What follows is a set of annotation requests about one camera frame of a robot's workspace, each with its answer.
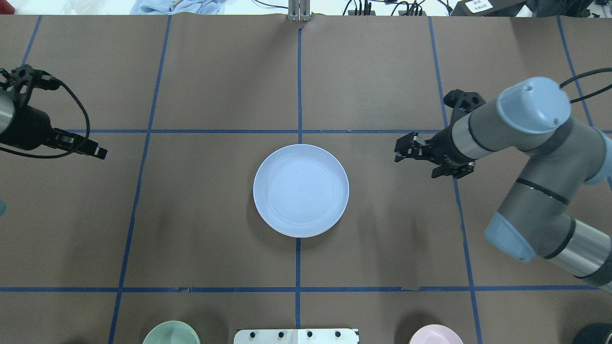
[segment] white mounting plate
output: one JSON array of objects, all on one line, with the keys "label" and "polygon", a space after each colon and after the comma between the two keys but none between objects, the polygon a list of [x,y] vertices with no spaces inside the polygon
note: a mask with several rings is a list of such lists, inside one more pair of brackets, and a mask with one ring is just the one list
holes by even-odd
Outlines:
[{"label": "white mounting plate", "polygon": [[241,330],[234,336],[234,344],[359,344],[359,330]]}]

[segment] white paper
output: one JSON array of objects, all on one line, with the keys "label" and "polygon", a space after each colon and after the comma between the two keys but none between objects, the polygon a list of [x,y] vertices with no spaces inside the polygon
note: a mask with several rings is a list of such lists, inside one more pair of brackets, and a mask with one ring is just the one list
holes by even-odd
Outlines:
[{"label": "white paper", "polygon": [[466,2],[465,6],[467,6],[472,13],[478,13],[493,8],[489,0],[472,0]]}]

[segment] white bracket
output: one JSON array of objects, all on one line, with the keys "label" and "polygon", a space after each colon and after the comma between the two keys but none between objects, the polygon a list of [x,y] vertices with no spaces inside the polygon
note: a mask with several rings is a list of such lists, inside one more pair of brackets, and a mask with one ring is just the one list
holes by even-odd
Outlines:
[{"label": "white bracket", "polygon": [[359,330],[241,330],[234,336],[234,344],[359,344]]},{"label": "white bracket", "polygon": [[289,0],[289,21],[310,21],[310,0]]}]

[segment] green bowl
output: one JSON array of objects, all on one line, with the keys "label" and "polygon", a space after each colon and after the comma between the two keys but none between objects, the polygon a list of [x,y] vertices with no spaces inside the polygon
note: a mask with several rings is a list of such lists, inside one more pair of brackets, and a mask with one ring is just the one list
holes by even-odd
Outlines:
[{"label": "green bowl", "polygon": [[143,344],[200,344],[200,338],[188,324],[172,320],[153,328]]}]

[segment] white plate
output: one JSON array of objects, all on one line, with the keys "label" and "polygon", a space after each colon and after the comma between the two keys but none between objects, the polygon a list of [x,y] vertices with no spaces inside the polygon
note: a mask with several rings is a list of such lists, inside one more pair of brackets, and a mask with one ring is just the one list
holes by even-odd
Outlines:
[{"label": "white plate", "polygon": [[427,325],[410,338],[409,344],[463,344],[463,341],[446,326]]},{"label": "white plate", "polygon": [[323,148],[294,144],[259,167],[253,198],[261,217],[279,233],[310,237],[331,228],[348,203],[348,177]]},{"label": "white plate", "polygon": [[143,344],[200,344],[200,339],[191,326],[172,320],[154,327]]}]

